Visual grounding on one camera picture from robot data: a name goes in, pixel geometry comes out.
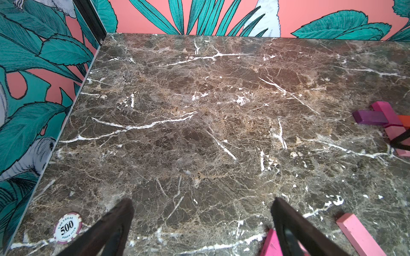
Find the red block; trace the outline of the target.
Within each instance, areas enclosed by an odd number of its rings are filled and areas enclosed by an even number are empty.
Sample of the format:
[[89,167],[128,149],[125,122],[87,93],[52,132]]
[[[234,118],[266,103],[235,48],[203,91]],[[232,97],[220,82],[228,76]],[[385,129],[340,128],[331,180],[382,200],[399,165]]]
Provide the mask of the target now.
[[410,116],[409,115],[398,115],[399,120],[401,121],[405,129],[410,129]]

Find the purple block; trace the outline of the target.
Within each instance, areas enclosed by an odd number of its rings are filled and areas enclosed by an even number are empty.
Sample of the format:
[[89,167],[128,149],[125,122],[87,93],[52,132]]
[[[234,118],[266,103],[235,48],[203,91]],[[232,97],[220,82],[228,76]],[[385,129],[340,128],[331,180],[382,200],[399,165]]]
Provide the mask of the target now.
[[388,120],[383,114],[379,111],[364,111],[359,110],[352,113],[352,116],[356,123],[363,125],[387,125]]

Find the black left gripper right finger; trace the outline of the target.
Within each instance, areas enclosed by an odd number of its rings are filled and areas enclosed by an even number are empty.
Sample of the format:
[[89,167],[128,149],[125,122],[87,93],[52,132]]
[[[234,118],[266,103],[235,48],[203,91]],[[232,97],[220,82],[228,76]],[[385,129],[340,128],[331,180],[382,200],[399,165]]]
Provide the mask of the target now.
[[274,228],[284,256],[346,256],[347,253],[300,215],[284,199],[271,207]]

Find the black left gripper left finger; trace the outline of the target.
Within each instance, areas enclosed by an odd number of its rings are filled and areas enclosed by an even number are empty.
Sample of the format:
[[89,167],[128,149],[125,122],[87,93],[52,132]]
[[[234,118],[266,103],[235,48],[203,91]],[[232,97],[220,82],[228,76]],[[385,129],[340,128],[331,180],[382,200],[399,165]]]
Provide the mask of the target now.
[[121,256],[126,247],[134,217],[130,198],[124,198],[80,238],[65,248],[60,256]]

